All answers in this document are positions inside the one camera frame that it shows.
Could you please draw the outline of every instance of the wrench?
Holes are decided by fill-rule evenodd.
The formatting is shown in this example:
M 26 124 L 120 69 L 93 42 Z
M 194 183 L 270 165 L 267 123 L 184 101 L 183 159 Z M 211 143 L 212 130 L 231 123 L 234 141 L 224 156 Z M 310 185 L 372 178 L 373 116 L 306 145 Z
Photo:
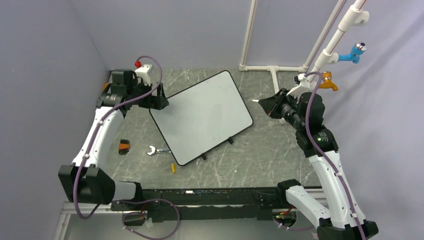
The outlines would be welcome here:
M 149 156 L 153 156 L 155 154 L 170 154 L 171 150 L 169 149 L 159 149 L 154 146 L 148 146 L 151 151 L 146 151 L 146 154 Z

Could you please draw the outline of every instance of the blue pipe fitting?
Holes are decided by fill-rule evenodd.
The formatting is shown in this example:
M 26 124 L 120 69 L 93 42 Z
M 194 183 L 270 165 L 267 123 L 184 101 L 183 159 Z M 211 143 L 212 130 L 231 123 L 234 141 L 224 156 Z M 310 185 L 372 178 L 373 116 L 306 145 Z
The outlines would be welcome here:
M 350 61 L 352 61 L 352 63 L 357 64 L 357 63 L 359 63 L 359 60 L 360 60 L 359 56 L 362 55 L 366 50 L 367 50 L 367 46 L 365 45 L 365 43 L 357 42 L 352 47 L 352 50 L 350 51 L 349 54 L 339 55 L 337 62 L 340 62 L 340 61 L 350 62 Z

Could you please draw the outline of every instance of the gray marble surface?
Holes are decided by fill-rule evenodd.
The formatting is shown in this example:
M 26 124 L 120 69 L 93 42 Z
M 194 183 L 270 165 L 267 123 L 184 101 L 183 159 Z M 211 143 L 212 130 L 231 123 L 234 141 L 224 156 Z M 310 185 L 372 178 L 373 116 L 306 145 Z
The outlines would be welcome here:
M 165 69 L 165 94 L 170 96 L 224 69 Z M 304 186 L 319 186 L 318 177 L 296 144 L 295 131 L 269 118 L 252 99 L 274 94 L 271 74 L 266 71 L 229 70 L 253 117 L 253 126 L 207 154 L 172 173 L 171 154 L 148 156 L 149 146 L 167 148 L 149 110 L 133 106 L 113 141 L 104 169 L 118 181 L 140 182 L 143 188 L 274 187 L 278 182 L 297 179 Z M 280 87 L 292 88 L 295 72 L 278 72 Z M 120 139 L 128 139 L 130 151 L 118 154 Z

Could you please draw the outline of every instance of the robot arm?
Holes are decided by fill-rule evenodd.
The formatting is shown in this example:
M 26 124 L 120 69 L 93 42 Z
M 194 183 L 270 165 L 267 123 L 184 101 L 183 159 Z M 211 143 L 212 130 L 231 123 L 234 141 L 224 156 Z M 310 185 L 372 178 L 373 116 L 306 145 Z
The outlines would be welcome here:
M 258 103 L 269 117 L 284 118 L 296 129 L 297 144 L 318 175 L 329 209 L 308 195 L 301 184 L 294 179 L 280 182 L 277 186 L 278 194 L 283 201 L 298 208 L 308 218 L 317 229 L 319 239 L 361 239 L 357 238 L 359 229 L 356 218 L 366 236 L 372 237 L 378 233 L 377 225 L 375 222 L 366 220 L 352 195 L 342 169 L 339 147 L 332 132 L 323 125 L 325 106 L 321 96 L 316 94 L 311 103 L 309 128 L 314 142 L 334 163 L 336 171 L 313 146 L 307 136 L 306 112 L 311 92 L 304 92 L 299 98 L 289 95 L 289 92 L 282 88 L 276 95 L 261 99 Z
M 107 85 L 97 99 L 94 121 L 87 139 L 72 164 L 63 165 L 59 170 L 60 182 L 70 202 L 74 202 L 76 181 L 78 181 L 76 197 L 80 203 L 109 204 L 115 200 L 138 200 L 142 198 L 139 183 L 114 181 L 102 168 L 106 163 L 113 139 L 132 105 L 158 110 L 169 105 L 162 83 L 156 89 L 157 95 L 149 94 L 130 104 L 122 104 L 152 91 L 150 69 L 151 65 L 144 65 L 139 66 L 136 71 L 118 69 L 111 72 L 111 83 Z M 77 171 L 80 167 L 82 171 L 77 179 Z

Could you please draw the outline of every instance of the white connector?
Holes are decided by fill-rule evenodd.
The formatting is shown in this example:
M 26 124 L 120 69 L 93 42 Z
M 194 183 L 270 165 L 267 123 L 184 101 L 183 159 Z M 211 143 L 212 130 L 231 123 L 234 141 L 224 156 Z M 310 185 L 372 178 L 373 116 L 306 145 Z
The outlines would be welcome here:
M 351 5 L 338 24 L 338 29 L 342 32 L 349 31 L 357 19 L 360 18 L 362 12 L 362 10 L 356 9 L 354 5 Z
M 290 91 L 288 91 L 287 96 L 294 96 L 296 98 L 300 97 L 303 93 L 307 93 L 312 91 L 317 85 L 316 82 L 309 82 L 305 73 L 301 73 L 297 75 L 297 79 L 299 83 L 297 86 L 293 87 Z
M 363 11 L 353 25 L 363 26 L 368 23 L 369 19 L 370 19 L 370 13 L 368 11 Z
M 242 72 L 247 72 L 248 70 L 248 66 L 246 65 L 242 65 L 241 63 L 238 65 L 238 70 L 242 71 Z
M 333 52 L 330 58 L 327 60 L 327 64 L 335 64 L 339 61 L 339 54 L 337 52 Z
M 306 71 L 308 70 L 309 66 L 302 65 L 299 68 L 300 68 L 299 73 L 306 73 Z
M 150 72 L 153 69 L 151 64 L 143 64 L 141 67 L 137 68 L 134 72 L 137 77 L 143 79 L 143 84 L 146 86 L 151 86 L 152 82 L 150 80 Z

